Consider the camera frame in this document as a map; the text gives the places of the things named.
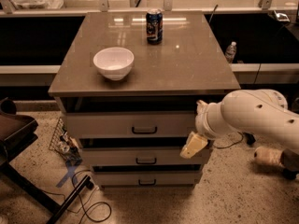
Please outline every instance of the soda can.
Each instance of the soda can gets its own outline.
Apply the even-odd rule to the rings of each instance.
[[[160,9],[147,13],[147,39],[150,44],[159,44],[163,37],[163,15]]]

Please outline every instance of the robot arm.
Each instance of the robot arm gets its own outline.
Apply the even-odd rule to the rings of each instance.
[[[273,90],[233,91],[219,103],[197,103],[193,133],[181,151],[190,158],[207,144],[227,133],[260,134],[299,153],[299,115],[287,109],[284,96]]]

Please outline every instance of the speckled floor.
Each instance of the speckled floor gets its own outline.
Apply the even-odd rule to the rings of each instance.
[[[62,182],[67,173],[64,160],[49,150],[60,113],[48,105],[28,107],[21,106],[21,113],[36,118],[39,138],[11,164],[37,187],[67,196],[73,188],[70,178]],[[225,147],[239,138],[238,133],[233,133],[217,140],[215,145]],[[83,202],[88,201],[86,209],[94,203],[109,203],[112,214],[103,222],[107,224],[298,223],[298,177],[288,181],[281,176],[279,169],[253,163],[256,147],[281,148],[266,138],[256,138],[252,147],[243,141],[227,149],[215,149],[194,189],[85,189],[81,195]],[[80,165],[75,172],[85,169]],[[85,174],[88,172],[79,174],[78,179]],[[7,216],[9,224],[41,224],[49,220],[47,209],[5,176],[0,175],[0,179],[0,215]],[[49,196],[57,203],[64,200],[63,196]],[[66,211],[58,223],[93,223],[86,217],[82,218],[79,200],[68,209],[70,211]],[[96,205],[90,216],[101,219],[108,213],[105,205]]]

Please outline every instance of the table top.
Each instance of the table top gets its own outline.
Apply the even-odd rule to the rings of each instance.
[[[53,80],[54,97],[217,94],[238,82],[201,11],[163,12],[163,41],[151,45],[144,12],[88,13]],[[121,81],[98,74],[93,56],[124,47],[134,67]]]

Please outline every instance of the black chair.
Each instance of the black chair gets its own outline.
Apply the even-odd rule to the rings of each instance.
[[[16,113],[17,108],[13,101],[8,98],[0,101],[0,172],[46,207],[52,213],[47,223],[55,223],[84,187],[91,188],[93,183],[91,178],[85,175],[64,203],[57,204],[41,189],[20,175],[9,162],[37,139],[35,130],[38,124],[34,118]]]

